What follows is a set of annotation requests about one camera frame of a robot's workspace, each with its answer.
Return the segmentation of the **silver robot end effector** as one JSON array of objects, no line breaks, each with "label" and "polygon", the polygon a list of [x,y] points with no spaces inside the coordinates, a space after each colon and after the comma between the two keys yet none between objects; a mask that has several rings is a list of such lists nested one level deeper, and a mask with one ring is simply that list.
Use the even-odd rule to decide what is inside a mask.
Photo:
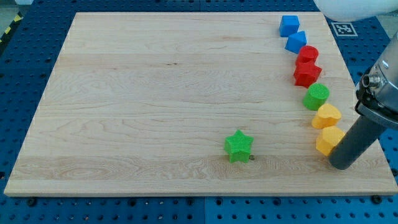
[{"label": "silver robot end effector", "polygon": [[356,85],[360,119],[397,129],[397,34]]}]

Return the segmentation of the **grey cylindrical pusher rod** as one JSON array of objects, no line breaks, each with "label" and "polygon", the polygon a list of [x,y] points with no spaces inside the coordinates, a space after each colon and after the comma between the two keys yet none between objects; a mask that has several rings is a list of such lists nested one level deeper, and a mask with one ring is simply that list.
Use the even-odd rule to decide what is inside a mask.
[{"label": "grey cylindrical pusher rod", "polygon": [[386,127],[360,116],[328,156],[330,164],[339,170],[350,167],[386,130]]}]

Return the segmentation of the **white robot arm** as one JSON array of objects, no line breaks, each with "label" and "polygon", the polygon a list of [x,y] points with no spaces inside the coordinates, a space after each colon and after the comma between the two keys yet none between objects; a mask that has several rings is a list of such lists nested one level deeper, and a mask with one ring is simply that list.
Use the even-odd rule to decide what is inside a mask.
[{"label": "white robot arm", "polygon": [[[329,19],[353,22],[397,9],[397,1],[314,0]],[[397,34],[356,85],[358,119],[328,156],[340,170],[351,166],[386,130],[397,129]]]}]

